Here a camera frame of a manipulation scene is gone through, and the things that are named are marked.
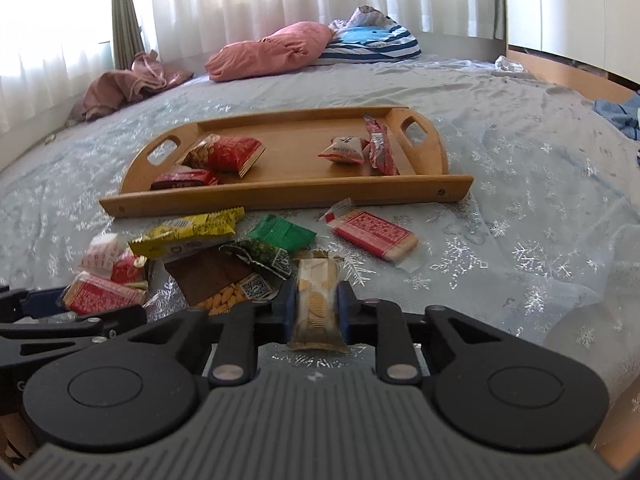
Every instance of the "blue and white striped blanket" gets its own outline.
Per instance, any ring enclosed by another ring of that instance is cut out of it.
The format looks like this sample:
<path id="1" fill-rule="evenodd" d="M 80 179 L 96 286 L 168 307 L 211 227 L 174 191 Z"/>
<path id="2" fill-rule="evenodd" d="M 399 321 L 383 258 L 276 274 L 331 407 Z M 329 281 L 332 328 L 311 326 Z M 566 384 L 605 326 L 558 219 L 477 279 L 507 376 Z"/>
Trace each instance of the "blue and white striped blanket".
<path id="1" fill-rule="evenodd" d="M 356 9 L 354 16 L 362 8 Z M 395 62 L 420 56 L 418 40 L 402 25 L 384 15 L 376 25 L 368 25 L 371 18 L 363 20 L 361 16 L 366 14 L 360 14 L 357 21 L 352 17 L 346 27 L 340 28 L 313 64 Z M 354 21 L 365 24 L 350 26 Z"/>

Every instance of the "white wardrobe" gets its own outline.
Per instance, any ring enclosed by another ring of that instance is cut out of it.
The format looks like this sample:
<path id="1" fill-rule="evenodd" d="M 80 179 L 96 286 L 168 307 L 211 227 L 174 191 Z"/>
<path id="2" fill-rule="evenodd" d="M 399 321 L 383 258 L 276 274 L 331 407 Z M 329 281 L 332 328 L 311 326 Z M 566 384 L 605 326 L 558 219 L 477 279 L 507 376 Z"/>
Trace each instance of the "white wardrobe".
<path id="1" fill-rule="evenodd" d="M 640 0 L 507 0 L 507 34 L 640 83 Z"/>

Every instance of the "tray handle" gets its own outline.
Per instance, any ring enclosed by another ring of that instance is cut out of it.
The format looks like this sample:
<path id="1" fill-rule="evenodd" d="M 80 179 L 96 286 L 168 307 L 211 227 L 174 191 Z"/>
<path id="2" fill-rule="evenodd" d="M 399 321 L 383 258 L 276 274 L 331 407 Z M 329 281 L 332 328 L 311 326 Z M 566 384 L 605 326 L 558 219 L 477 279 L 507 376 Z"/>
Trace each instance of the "tray handle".
<path id="1" fill-rule="evenodd" d="M 408 108 L 393 108 L 385 118 L 386 125 L 396 136 L 398 144 L 404 150 L 417 174 L 441 175 L 449 174 L 447 152 L 442 145 L 440 134 L 423 115 Z M 416 123 L 424 131 L 426 138 L 418 146 L 414 146 L 406 136 L 405 130 Z"/>
<path id="2" fill-rule="evenodd" d="M 142 148 L 136 158 L 133 159 L 122 179 L 119 193 L 149 191 L 154 179 L 161 173 L 165 173 L 180 160 L 196 143 L 200 133 L 198 123 L 189 123 L 157 136 Z M 149 155 L 166 140 L 172 140 L 176 145 L 175 148 L 159 164 L 153 164 L 148 159 Z"/>

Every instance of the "pink pillow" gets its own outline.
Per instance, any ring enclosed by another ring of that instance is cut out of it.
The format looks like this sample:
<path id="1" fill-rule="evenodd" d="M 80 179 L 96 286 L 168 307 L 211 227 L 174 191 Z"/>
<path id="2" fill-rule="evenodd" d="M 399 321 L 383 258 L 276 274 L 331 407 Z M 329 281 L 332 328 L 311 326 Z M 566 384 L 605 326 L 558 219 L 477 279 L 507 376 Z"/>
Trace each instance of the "pink pillow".
<path id="1" fill-rule="evenodd" d="M 238 41 L 209 58 L 204 68 L 213 81 L 291 72 L 315 61 L 331 41 L 329 27 L 298 22 L 260 41 Z"/>

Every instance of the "striped pillow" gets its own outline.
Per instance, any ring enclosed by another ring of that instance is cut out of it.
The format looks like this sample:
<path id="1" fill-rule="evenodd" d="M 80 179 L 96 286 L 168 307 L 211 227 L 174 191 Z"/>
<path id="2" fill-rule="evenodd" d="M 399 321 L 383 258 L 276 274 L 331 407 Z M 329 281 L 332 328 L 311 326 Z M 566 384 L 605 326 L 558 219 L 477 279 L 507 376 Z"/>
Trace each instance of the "striped pillow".
<path id="1" fill-rule="evenodd" d="M 418 40 L 402 25 L 353 27 L 338 32 L 313 64 L 395 62 L 420 54 Z"/>

